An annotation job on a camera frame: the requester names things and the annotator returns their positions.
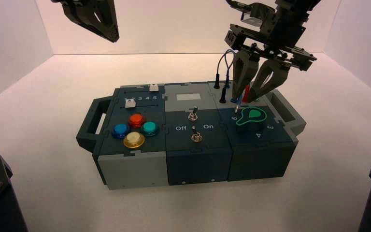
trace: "control box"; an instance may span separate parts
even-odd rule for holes
[[[77,141],[109,189],[283,176],[305,121],[278,90],[236,113],[229,85],[225,102],[214,82],[122,86],[93,101]]]

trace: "carrying handle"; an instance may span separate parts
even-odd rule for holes
[[[80,147],[93,152],[96,142],[100,137],[96,134],[96,129],[99,126],[102,114],[107,112],[111,101],[112,96],[93,100],[76,136]]]
[[[306,125],[305,120],[277,89],[267,93],[265,96],[279,113],[284,124],[291,128],[296,136],[303,132]]]

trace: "white wall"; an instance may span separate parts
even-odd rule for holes
[[[0,0],[0,93],[52,55],[34,0]]]
[[[326,53],[371,87],[371,0],[342,0]]]
[[[36,2],[55,54],[219,53],[228,48],[229,24],[244,25],[225,0],[115,0],[120,40],[114,44],[70,22],[60,3]],[[275,0],[242,2],[275,6]],[[298,46],[323,51],[339,2],[319,3]]]

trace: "yellow button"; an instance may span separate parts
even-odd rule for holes
[[[129,133],[123,140],[124,146],[128,148],[138,148],[144,144],[145,138],[138,132]]]

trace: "metal toggle switch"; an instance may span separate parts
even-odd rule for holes
[[[188,115],[188,120],[190,121],[195,121],[198,119],[198,116],[197,116],[197,110],[198,110],[198,107],[194,106],[194,110],[193,112],[191,112],[189,115]]]
[[[199,132],[197,132],[196,127],[192,127],[193,129],[193,135],[191,136],[191,140],[195,143],[199,143],[202,141],[202,136]]]

